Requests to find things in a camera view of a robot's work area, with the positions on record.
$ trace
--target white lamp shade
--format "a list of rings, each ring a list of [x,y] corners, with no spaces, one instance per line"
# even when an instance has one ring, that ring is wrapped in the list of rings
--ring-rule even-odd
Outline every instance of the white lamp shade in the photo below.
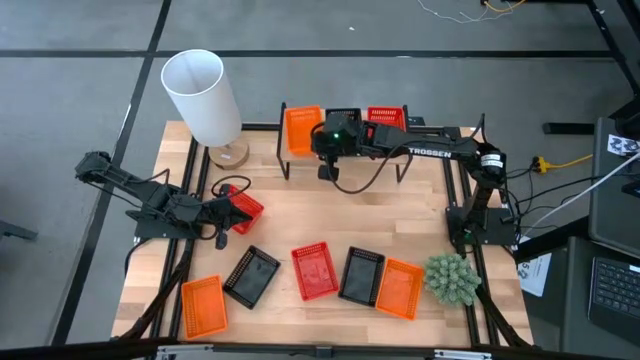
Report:
[[[193,137],[202,145],[228,145],[240,136],[242,121],[222,60],[206,50],[183,51],[160,75]]]

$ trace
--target black plastic crate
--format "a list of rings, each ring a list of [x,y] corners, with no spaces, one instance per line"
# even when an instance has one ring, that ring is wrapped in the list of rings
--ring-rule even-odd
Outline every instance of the black plastic crate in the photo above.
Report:
[[[349,120],[362,121],[362,112],[358,108],[325,109],[324,116],[328,119],[331,115],[340,114]]]
[[[224,283],[224,292],[253,309],[280,267],[280,262],[251,245]]]
[[[384,255],[350,247],[338,296],[358,304],[375,306],[383,271]]]

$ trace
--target wooden tabletop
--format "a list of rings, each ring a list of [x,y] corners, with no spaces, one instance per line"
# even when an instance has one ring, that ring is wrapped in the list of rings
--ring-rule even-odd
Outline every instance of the wooden tabletop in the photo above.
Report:
[[[317,166],[292,163],[286,181],[278,166],[277,133],[245,131],[250,157],[235,171],[214,166],[207,178],[205,199],[213,182],[231,174],[251,178],[247,193],[265,207],[262,217],[246,235],[229,231],[229,243],[220,251],[213,241],[197,241],[190,280],[220,274],[226,279],[249,245],[255,245],[282,263],[269,287],[253,310],[225,295],[228,329],[201,341],[236,343],[469,346],[468,327],[461,307],[438,303],[424,290],[416,320],[408,321],[358,305],[336,295],[302,301],[292,266],[291,250],[326,241],[336,275],[342,277],[350,246],[422,266],[434,255],[453,253],[449,244],[444,209],[447,206],[442,161],[415,158],[401,184],[396,183],[392,166],[359,195],[339,192],[333,184],[317,179]],[[170,121],[158,153],[155,171],[171,169],[171,183],[180,184],[191,135],[183,122]],[[198,149],[195,190],[203,149]],[[353,162],[342,166],[339,183],[348,189],[364,185],[378,163]],[[458,171],[453,171],[458,200],[462,200]],[[240,180],[232,181],[243,185]],[[492,206],[500,206],[497,198]],[[132,256],[125,280],[113,335],[128,330],[157,294],[167,250],[167,239],[156,239]],[[179,249],[184,246],[180,241]],[[529,321],[510,256],[498,246],[484,246],[489,285],[494,302],[518,334],[531,342]],[[168,333],[174,295],[165,307],[161,334]],[[488,343],[482,306],[476,301],[480,337]],[[180,339],[184,339],[181,329]]]

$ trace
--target green plant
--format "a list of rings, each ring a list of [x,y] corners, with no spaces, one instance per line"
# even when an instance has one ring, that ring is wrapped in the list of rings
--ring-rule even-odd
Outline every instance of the green plant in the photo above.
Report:
[[[425,286],[441,304],[473,304],[475,290],[481,280],[468,259],[463,259],[458,254],[432,256],[427,261],[425,270]]]

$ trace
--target black wire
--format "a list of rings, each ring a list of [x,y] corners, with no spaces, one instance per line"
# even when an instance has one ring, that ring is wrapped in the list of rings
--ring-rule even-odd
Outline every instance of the black wire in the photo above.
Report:
[[[519,177],[521,177],[521,176],[525,176],[525,175],[527,175],[527,174],[531,174],[531,171],[532,171],[532,170],[533,170],[533,166],[529,167],[528,169],[516,169],[516,170],[509,171],[509,172],[507,173],[507,179],[517,179],[517,178],[519,178]],[[517,174],[517,175],[511,175],[511,176],[509,176],[509,174],[514,173],[514,172],[516,172],[516,171],[520,171],[520,173],[519,173],[519,174]]]
[[[525,229],[548,229],[548,228],[558,228],[558,225],[547,225],[547,226],[522,226]]]
[[[219,183],[221,183],[224,180],[228,180],[228,179],[242,179],[242,180],[246,180],[247,181],[247,185],[245,185],[242,189],[232,193],[232,194],[227,194],[227,195],[220,195],[217,194],[213,191],[213,189],[215,188],[215,186],[217,186]],[[202,206],[202,205],[207,205],[207,204],[212,204],[215,202],[219,202],[219,201],[223,201],[223,200],[227,200],[230,199],[234,196],[238,196],[240,194],[242,194],[243,192],[245,192],[245,190],[247,190],[249,187],[251,186],[251,179],[249,179],[246,176],[242,176],[242,175],[229,175],[229,176],[225,176],[223,178],[220,178],[218,181],[216,181],[213,186],[211,187],[211,193],[214,196],[217,196],[217,198],[215,199],[211,199],[211,200],[207,200],[207,201],[202,201],[196,204],[177,204],[179,206],[183,206],[183,207],[193,207],[193,206]]]
[[[529,197],[533,197],[533,178],[531,178],[531,171],[529,171]],[[529,205],[524,211],[525,214],[531,210],[531,205],[533,205],[533,201],[529,201]]]
[[[331,174],[331,171],[327,171],[328,175],[329,175],[329,180],[331,180],[331,182],[333,183],[333,185],[340,191],[342,191],[345,194],[350,194],[350,195],[355,195],[355,194],[359,194],[365,190],[367,190],[371,185],[373,185],[373,183],[376,181],[376,179],[378,178],[378,175],[380,175],[380,172],[382,171],[382,169],[384,168],[384,166],[386,165],[387,161],[389,161],[389,159],[391,158],[391,156],[398,151],[398,149],[400,149],[402,146],[408,145],[408,144],[412,144],[412,143],[436,143],[434,141],[429,141],[429,140],[411,140],[411,141],[405,141],[404,143],[398,144],[396,145],[393,149],[391,149],[391,151],[389,151],[389,153],[387,154],[387,156],[385,156],[384,160],[382,160],[382,163],[380,163],[380,166],[378,166],[378,170],[376,170],[376,172],[373,174],[373,177],[371,178],[371,180],[369,180],[368,183],[366,183],[363,187],[361,187],[358,190],[347,190],[343,187],[341,187],[340,185],[338,185],[338,182],[333,178],[333,175]],[[325,164],[327,165],[328,168],[331,168],[331,164],[329,164],[329,159],[325,159]]]
[[[88,184],[88,185],[91,185],[91,186],[93,186],[94,188],[96,188],[96,189],[98,189],[98,190],[100,190],[100,191],[102,191],[102,192],[105,192],[105,193],[107,193],[107,194],[109,194],[109,195],[111,195],[111,196],[115,196],[115,197],[117,197],[117,198],[118,198],[118,199],[120,199],[120,200],[124,200],[124,201],[125,201],[125,202],[127,202],[129,205],[131,205],[131,206],[133,206],[133,207],[135,207],[135,208],[142,209],[142,206],[140,206],[140,205],[136,205],[136,204],[132,203],[131,201],[129,201],[128,199],[125,199],[124,197],[122,197],[122,196],[120,196],[120,195],[118,195],[118,194],[114,194],[112,191],[105,190],[105,189],[101,188],[100,186],[98,186],[98,185],[94,185],[94,184],[92,184],[92,183],[87,183],[87,184]]]
[[[131,255],[133,255],[133,253],[136,251],[137,248],[146,244],[147,241],[149,241],[148,238],[141,238],[137,244],[135,244],[131,249],[129,249],[129,252],[127,253],[127,256],[124,259],[124,276],[125,277],[127,277],[127,273],[129,272],[129,261],[131,260]]]
[[[572,195],[569,195],[569,196],[565,197],[564,199],[562,199],[562,201],[560,201],[560,205],[564,204],[564,202],[565,202],[565,201],[568,201],[568,200],[569,200],[569,199],[571,199],[572,197],[580,195],[580,193],[581,193],[581,192],[579,192],[579,193],[575,193],[575,194],[572,194]]]
[[[526,213],[522,214],[522,217],[527,216],[528,214],[531,214],[532,212],[536,211],[536,210],[540,210],[540,209],[555,209],[557,206],[550,206],[550,205],[540,205],[540,206],[536,206],[533,209],[527,211]]]
[[[166,169],[160,171],[159,173],[153,175],[150,178],[147,178],[147,179],[144,179],[144,180],[129,180],[129,182],[134,183],[134,184],[144,184],[144,183],[148,183],[148,182],[150,182],[152,180],[155,180],[155,179],[157,179],[160,176],[165,175],[165,174],[166,174],[166,176],[164,178],[164,183],[168,184],[169,183],[169,175],[171,174],[171,170],[169,168],[166,168]]]
[[[236,195],[242,194],[245,190],[247,190],[249,188],[249,186],[251,186],[251,179],[249,179],[246,176],[242,176],[242,175],[229,175],[229,176],[225,176],[222,177],[220,179],[218,179],[218,181],[214,182],[213,185],[211,185],[211,195],[215,196],[215,197],[221,197],[223,196],[222,194],[220,194],[219,192],[215,192],[214,189],[216,188],[216,186],[220,185],[223,181],[225,180],[229,180],[229,179],[242,179],[245,180],[247,182],[247,185],[238,190],[237,192],[233,193],[233,194],[229,194],[229,197],[234,197]]]

